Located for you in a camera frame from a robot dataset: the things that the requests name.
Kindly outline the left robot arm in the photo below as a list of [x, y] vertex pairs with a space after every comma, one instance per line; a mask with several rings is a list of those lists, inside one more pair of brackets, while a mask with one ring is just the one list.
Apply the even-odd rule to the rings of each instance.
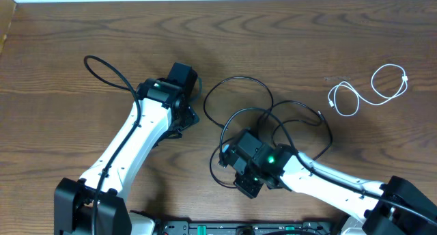
[[126, 202], [150, 151], [164, 139], [178, 139], [198, 123], [190, 105], [198, 74], [174, 63], [167, 77], [137, 88], [128, 118], [107, 149], [78, 180], [63, 178], [54, 192], [55, 234], [155, 234], [156, 222]]

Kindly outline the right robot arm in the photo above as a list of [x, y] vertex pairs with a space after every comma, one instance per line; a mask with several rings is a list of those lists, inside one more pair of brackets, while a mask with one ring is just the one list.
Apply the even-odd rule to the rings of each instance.
[[250, 198], [266, 185], [312, 196], [345, 212], [338, 234], [436, 233], [436, 205], [399, 176], [388, 182], [357, 178], [292, 146], [272, 148], [249, 130], [242, 130], [224, 147], [220, 164], [235, 170], [236, 188]]

